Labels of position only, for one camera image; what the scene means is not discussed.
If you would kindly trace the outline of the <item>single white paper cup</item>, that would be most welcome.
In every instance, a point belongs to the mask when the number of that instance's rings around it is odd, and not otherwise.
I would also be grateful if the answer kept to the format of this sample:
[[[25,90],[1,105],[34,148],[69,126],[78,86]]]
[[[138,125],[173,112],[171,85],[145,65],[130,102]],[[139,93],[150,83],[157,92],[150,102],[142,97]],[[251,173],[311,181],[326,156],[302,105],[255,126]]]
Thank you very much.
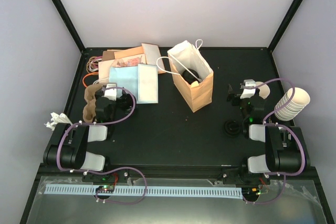
[[[194,81],[192,84],[191,84],[191,88],[195,88],[195,87],[198,87],[199,86],[199,83],[197,81]]]

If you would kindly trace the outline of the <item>brown paper takeout bag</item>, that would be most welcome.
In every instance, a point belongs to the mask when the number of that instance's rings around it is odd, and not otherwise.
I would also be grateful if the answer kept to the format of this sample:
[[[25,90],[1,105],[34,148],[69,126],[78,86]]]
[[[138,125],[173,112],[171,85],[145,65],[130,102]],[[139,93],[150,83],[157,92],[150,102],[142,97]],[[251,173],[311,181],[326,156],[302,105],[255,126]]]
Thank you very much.
[[[212,103],[214,72],[199,51],[202,44],[201,39],[196,40],[195,44],[185,40],[169,49],[165,57],[169,61],[170,70],[164,70],[164,72],[172,75],[174,85],[192,112]],[[193,69],[198,73],[199,78],[202,79],[198,87],[191,88],[191,85],[182,78],[185,69],[171,56],[178,59],[188,69]]]

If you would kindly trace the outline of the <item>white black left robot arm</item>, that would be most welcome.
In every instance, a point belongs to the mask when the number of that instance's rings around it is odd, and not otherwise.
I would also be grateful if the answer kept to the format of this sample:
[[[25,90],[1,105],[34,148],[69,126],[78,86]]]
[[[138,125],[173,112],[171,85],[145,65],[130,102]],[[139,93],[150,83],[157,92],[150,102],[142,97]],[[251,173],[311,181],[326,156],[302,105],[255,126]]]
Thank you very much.
[[[103,142],[113,131],[113,124],[127,119],[136,106],[133,94],[123,90],[121,97],[109,99],[98,91],[93,99],[95,115],[88,123],[57,123],[44,151],[43,161],[59,170],[94,171],[102,182],[108,181],[113,169],[105,156],[87,150],[89,143]]]

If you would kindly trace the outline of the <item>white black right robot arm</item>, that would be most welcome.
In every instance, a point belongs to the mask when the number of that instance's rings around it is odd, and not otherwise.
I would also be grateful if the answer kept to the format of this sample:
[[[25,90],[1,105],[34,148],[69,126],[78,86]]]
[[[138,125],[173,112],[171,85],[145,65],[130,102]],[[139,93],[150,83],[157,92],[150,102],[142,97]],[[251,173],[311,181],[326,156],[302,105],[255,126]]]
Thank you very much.
[[[261,142],[265,151],[242,161],[242,168],[238,171],[239,179],[250,184],[258,174],[297,176],[309,169],[311,162],[301,128],[277,126],[264,119],[270,88],[262,82],[245,80],[241,89],[242,93],[235,93],[232,86],[228,85],[227,101],[239,107],[243,120],[240,123],[226,121],[224,132],[230,137],[242,134],[249,140]]]

